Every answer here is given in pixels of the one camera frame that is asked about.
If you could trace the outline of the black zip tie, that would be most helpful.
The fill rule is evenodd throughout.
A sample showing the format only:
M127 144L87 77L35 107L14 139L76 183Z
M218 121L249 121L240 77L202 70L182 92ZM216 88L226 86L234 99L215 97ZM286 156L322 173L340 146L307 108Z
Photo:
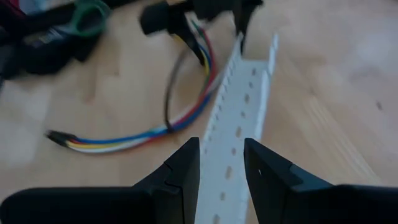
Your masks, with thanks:
M186 56L189 54L189 51L190 51L189 48L186 48L181 51L180 55L178 56L176 62L174 63L174 65L170 71L169 79L168 79L167 85L165 87L163 120L164 120L164 124L165 124L167 133L173 133L175 131L172 126L172 123L170 122L170 119L169 119L169 106L170 106L171 92L172 92L172 88L175 84L175 81L177 79L178 71L180 70L180 67L182 66L184 60L186 59Z

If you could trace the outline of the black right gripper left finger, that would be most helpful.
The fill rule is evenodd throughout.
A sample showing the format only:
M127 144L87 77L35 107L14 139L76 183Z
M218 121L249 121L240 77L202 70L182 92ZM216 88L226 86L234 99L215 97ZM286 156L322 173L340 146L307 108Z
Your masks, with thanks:
M194 224L200 183L200 140L190 138L161 166L133 185L144 194L139 224Z

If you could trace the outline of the grey black work glove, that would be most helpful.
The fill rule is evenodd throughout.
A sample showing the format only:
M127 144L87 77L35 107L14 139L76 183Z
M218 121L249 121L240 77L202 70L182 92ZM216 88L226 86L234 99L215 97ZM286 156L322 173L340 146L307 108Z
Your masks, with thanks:
M29 25L23 12L0 9L0 81L11 76L12 58L18 43L28 31Z
M77 0L69 21L25 38L16 53L16 73L49 75L71 59L84 62L102 33L111 8L102 0Z

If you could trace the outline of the white slotted cable duct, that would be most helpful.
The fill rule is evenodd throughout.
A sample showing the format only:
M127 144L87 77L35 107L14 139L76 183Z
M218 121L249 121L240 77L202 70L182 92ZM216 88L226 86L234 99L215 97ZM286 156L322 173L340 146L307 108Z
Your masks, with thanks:
M248 184L244 140L260 140L279 46L275 34L267 60L241 55L239 35L200 144L200 185L195 224L245 224Z

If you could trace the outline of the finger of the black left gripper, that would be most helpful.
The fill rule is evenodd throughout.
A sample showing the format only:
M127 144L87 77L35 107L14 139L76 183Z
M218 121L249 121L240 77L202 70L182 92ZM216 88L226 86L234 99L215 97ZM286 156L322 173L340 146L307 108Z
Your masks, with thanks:
M243 53L246 34L251 16L254 11L264 4L264 0L236 0L233 7L234 24L236 35L242 34L240 51Z
M181 38L197 56L200 64L204 65L205 58L185 16L185 13L190 11L193 11L192 1L176 4L161 1L146 6L141 12L139 22L145 35L167 31L170 35Z

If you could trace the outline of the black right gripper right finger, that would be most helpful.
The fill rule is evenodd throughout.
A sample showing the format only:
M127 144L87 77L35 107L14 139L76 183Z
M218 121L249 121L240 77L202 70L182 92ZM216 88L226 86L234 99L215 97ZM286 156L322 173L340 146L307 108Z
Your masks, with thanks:
M252 138L244 140L246 180L259 224L336 224L332 184Z

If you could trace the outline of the black wire connector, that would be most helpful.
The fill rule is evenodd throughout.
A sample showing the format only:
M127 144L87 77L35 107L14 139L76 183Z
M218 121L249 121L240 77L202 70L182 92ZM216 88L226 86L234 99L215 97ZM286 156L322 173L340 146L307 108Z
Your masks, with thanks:
M45 133L45 137L62 147L68 147L68 143L70 142L77 142L77 137L75 135L55 130L48 130Z

